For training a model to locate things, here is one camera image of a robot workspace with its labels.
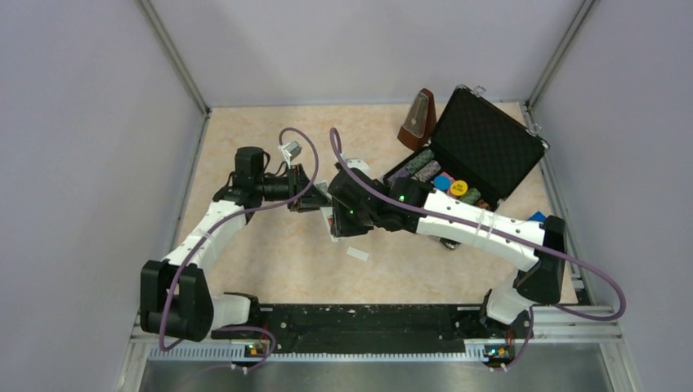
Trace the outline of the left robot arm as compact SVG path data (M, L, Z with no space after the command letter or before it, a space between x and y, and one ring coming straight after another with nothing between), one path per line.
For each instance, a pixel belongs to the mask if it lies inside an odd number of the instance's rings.
M207 276L226 244L258 211L286 207L291 212L313 212L329 199L293 160L297 142L281 145L283 167L266 170L270 155L259 147L242 147L235 170L213 195L201 221L182 243L161 261L147 261L140 277L140 325L144 332L188 341L201 341L211 332L231 326L242 337L262 327L255 296L224 293L213 296Z

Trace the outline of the white remote control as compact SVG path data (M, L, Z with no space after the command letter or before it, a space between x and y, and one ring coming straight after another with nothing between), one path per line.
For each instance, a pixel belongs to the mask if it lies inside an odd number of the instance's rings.
M332 228L333 228L333 208L332 207L322 207L320 209L320 211L322 213L323 220L324 220L324 223L326 225L327 232L328 232L328 235L330 237L331 242L332 243L338 243L340 241L340 239L335 237L333 235L333 231L332 231Z

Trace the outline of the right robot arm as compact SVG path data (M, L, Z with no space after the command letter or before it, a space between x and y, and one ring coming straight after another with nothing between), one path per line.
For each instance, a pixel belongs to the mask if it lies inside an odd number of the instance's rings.
M367 229L408 231L475 247L510 262L512 272L484 299L481 330L502 336L533 305L561 301L566 223L557 216L518 220L451 198L433 185L400 178L391 186L359 169L342 169L328 192Z

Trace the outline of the white battery cover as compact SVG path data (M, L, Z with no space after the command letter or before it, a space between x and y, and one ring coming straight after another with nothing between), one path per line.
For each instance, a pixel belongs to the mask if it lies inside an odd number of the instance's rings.
M349 247L346 250L348 256L354 257L360 261L367 262L369 260L369 253L362 251L360 249Z

